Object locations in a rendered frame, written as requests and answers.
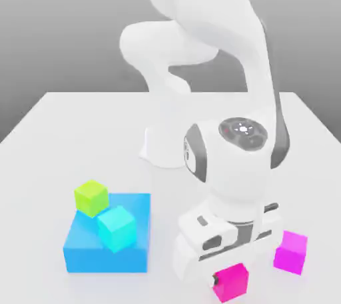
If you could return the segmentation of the small cyan cube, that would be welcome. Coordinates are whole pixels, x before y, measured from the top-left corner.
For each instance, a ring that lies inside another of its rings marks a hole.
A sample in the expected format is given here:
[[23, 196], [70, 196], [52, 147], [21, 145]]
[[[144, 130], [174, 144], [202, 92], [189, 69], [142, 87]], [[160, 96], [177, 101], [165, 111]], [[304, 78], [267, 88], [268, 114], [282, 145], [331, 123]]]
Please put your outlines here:
[[137, 240], [136, 219], [121, 205], [100, 214], [97, 224], [103, 245], [113, 253], [134, 245]]

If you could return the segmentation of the small lime green cube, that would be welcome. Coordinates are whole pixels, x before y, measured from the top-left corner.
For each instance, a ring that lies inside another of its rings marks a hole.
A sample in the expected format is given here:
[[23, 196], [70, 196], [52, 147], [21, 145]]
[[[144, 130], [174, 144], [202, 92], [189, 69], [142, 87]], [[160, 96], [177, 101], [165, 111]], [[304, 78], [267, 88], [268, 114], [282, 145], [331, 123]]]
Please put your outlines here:
[[90, 218], [109, 206], [107, 188], [95, 180], [89, 180], [75, 189], [75, 204], [78, 211]]

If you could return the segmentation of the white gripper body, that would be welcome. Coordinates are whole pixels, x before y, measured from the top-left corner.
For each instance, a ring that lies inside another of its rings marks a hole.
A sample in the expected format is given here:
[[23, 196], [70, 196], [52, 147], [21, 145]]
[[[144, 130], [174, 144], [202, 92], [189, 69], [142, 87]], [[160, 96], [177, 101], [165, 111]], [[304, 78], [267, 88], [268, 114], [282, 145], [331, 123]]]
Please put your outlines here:
[[282, 217], [277, 211], [263, 213], [260, 225], [254, 221], [225, 221], [208, 211], [191, 211], [178, 220], [172, 265], [182, 281], [205, 278], [242, 263], [251, 265], [280, 244]]

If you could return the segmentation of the small magenta cube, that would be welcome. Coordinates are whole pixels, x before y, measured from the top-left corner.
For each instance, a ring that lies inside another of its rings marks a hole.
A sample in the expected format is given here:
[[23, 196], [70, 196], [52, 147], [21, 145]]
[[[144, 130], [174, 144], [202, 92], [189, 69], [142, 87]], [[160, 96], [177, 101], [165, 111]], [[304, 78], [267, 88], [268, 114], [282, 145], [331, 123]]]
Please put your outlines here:
[[273, 266], [277, 269], [301, 275], [305, 263], [308, 237], [284, 231], [282, 242], [276, 249]]

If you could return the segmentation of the small pink cube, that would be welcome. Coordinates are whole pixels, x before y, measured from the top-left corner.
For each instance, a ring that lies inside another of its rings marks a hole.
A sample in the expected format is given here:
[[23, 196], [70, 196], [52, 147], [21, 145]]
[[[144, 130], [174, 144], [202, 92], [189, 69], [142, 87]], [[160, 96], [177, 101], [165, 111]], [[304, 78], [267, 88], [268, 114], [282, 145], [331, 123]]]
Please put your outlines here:
[[213, 291], [221, 303], [230, 301], [247, 292], [249, 273], [242, 263], [220, 270], [216, 274], [219, 282], [217, 286], [213, 287]]

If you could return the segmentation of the large blue box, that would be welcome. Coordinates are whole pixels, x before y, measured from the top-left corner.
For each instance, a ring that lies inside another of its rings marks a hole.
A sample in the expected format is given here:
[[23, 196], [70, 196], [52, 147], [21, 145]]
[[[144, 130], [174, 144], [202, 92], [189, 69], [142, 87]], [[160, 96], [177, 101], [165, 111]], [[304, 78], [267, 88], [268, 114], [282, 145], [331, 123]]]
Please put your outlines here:
[[113, 253], [98, 236], [96, 219], [77, 211], [63, 246], [70, 273], [146, 273], [151, 227], [149, 193], [111, 193], [109, 207], [122, 205], [137, 222], [134, 245]]

